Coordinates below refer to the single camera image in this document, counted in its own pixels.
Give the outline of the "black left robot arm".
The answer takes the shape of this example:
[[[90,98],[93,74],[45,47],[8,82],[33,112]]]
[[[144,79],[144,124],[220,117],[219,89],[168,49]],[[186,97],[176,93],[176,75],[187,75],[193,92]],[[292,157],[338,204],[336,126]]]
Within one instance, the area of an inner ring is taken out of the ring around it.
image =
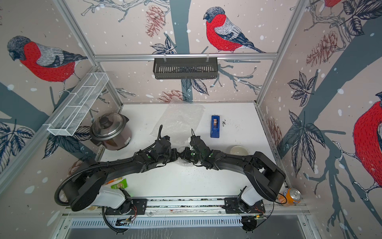
[[[140,150],[132,157],[107,162],[94,162],[79,168],[65,179],[54,194],[56,204],[81,211],[89,206],[118,209],[130,204],[131,196],[123,188],[112,189],[105,183],[129,174],[143,173],[163,167],[178,159],[176,148],[170,138],[157,139],[149,148]]]

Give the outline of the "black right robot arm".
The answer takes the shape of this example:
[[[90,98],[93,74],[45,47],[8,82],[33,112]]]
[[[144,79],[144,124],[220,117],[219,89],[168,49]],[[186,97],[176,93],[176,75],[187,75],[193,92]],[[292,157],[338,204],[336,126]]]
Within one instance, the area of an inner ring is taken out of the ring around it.
[[[213,170],[229,170],[241,173],[251,183],[239,198],[248,206],[265,199],[275,202],[285,181],[285,173],[265,154],[260,151],[253,155],[226,154],[220,150],[210,149],[200,136],[191,136],[192,150],[201,166]]]

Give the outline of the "blue tape dispenser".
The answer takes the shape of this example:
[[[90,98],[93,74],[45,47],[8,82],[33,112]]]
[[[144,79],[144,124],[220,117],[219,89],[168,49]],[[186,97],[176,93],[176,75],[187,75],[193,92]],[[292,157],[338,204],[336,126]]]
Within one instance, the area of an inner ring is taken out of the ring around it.
[[[210,125],[210,137],[219,138],[220,136],[220,116],[212,115]]]

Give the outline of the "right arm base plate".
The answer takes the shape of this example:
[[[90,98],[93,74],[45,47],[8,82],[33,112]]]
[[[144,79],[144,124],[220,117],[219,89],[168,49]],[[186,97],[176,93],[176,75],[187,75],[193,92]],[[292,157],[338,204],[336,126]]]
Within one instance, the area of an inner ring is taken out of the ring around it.
[[[224,198],[222,208],[226,214],[265,214],[266,211],[262,200],[250,206],[238,197]]]

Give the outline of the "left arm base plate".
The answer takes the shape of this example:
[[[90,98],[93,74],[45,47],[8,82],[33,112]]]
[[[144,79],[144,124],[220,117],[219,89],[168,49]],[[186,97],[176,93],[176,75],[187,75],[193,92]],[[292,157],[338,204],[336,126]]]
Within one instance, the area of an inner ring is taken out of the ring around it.
[[[118,207],[117,209],[107,207],[105,210],[105,214],[108,216],[109,215],[113,215],[113,216],[144,215],[146,211],[147,202],[148,200],[143,198],[128,199],[125,202],[123,202],[122,205]]]

